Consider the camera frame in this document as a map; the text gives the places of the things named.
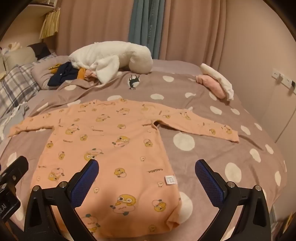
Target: romper sleeve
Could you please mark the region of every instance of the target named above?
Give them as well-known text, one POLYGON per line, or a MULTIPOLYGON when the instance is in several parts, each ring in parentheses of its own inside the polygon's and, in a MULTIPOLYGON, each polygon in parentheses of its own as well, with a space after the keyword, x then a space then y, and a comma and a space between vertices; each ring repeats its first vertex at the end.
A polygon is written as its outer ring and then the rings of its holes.
POLYGON ((174 129, 211 137, 219 137, 232 142, 239 142, 237 131, 228 125, 200 117, 189 110, 174 109, 165 105, 144 102, 145 115, 153 122, 159 122, 174 129))
POLYGON ((10 129, 9 136, 19 134, 22 131, 34 131, 41 128, 54 129, 54 126, 59 125, 61 118, 64 117, 64 110, 58 109, 34 117, 27 117, 10 129))

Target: teal curtain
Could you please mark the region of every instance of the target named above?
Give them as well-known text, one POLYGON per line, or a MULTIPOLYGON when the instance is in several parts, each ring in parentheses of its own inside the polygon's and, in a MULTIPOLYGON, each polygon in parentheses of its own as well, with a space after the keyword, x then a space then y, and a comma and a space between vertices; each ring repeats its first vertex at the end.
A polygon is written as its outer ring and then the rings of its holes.
POLYGON ((128 41, 147 46, 158 59, 165 0, 134 0, 128 41))

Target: blue mesh pad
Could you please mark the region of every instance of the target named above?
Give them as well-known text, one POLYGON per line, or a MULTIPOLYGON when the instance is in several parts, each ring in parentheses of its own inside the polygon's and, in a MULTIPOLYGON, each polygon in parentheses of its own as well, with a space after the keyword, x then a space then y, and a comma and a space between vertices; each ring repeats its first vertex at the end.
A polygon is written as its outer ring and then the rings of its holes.
POLYGON ((219 187, 211 173, 201 161, 195 163, 195 174, 204 188, 208 198, 214 207, 220 208, 223 204, 223 190, 219 187))
POLYGON ((94 161, 84 172, 71 191, 71 205, 73 208, 80 207, 89 189, 99 173, 99 164, 94 161))

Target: beige cushion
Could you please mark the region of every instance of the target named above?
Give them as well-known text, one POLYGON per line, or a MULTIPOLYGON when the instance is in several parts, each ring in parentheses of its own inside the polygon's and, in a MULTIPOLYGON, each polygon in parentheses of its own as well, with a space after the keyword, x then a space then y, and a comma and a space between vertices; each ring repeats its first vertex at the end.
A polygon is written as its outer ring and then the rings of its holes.
POLYGON ((29 64, 37 61, 35 53, 31 47, 25 47, 6 53, 3 56, 6 73, 9 73, 14 66, 29 64))
POLYGON ((68 56, 57 56, 55 58, 51 58, 49 60, 43 61, 40 64, 36 64, 32 68, 31 75, 34 78, 34 80, 37 82, 37 84, 41 87, 41 89, 43 90, 57 89, 58 86, 50 87, 47 85, 49 79, 53 76, 49 68, 55 66, 56 64, 64 64, 68 61, 69 61, 68 56))
POLYGON ((3 63, 3 58, 0 57, 0 81, 2 80, 2 78, 6 75, 6 71, 5 71, 5 67, 4 67, 4 63, 3 63))

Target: baby onesie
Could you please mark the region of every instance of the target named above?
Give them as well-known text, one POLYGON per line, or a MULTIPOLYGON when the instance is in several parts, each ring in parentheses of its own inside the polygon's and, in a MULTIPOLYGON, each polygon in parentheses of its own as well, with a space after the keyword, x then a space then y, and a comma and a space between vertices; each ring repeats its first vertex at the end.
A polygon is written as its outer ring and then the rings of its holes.
MULTIPOLYGON (((99 237, 138 237, 164 233, 179 225, 181 199, 174 172, 155 122, 180 131, 238 142, 237 131, 188 110, 161 104, 93 100, 28 117, 10 135, 53 129, 34 172, 31 188, 69 181, 87 161, 100 166, 78 215, 99 237)), ((57 222, 63 222, 54 209, 57 222)))

